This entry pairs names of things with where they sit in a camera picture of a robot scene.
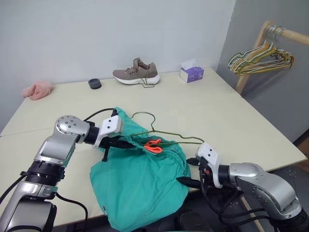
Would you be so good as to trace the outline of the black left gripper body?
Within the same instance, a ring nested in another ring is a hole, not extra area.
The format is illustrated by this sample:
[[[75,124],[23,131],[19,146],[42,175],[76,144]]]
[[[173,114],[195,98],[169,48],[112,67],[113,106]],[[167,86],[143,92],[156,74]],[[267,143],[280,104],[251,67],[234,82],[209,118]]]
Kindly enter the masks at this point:
[[[109,149],[112,146],[116,145],[116,139],[110,138],[110,137],[104,137],[101,142],[98,145],[98,148],[104,149],[103,158],[101,161],[107,161],[108,160],[108,153]]]

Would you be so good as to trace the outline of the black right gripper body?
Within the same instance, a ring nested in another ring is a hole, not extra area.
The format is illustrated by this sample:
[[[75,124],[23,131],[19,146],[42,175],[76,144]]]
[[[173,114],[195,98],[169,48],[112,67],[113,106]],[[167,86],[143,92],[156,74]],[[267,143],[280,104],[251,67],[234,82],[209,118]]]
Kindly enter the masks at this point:
[[[214,187],[213,173],[210,166],[208,165],[208,162],[206,160],[200,160],[198,169],[200,183],[203,188],[208,189],[209,187]]]

